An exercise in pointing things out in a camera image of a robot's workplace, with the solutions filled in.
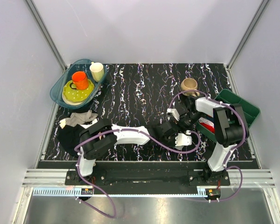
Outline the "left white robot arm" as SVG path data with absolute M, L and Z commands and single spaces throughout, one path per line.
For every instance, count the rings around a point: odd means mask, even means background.
M 82 127 L 84 130 L 79 133 L 79 144 L 75 150 L 79 157 L 75 179 L 82 185 L 91 181 L 95 161 L 115 145 L 158 144 L 178 151 L 183 148 L 179 128 L 171 121 L 156 126 L 124 127 L 102 119 Z

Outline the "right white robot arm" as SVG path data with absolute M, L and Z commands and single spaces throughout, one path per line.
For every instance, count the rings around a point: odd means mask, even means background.
M 216 145 L 203 168 L 201 179 L 208 185 L 215 185 L 225 176 L 226 165 L 234 150 L 249 136 L 242 106 L 184 95 L 181 101 L 188 110 L 180 115 L 178 122 L 184 130 L 190 130 L 203 115 L 213 118 Z

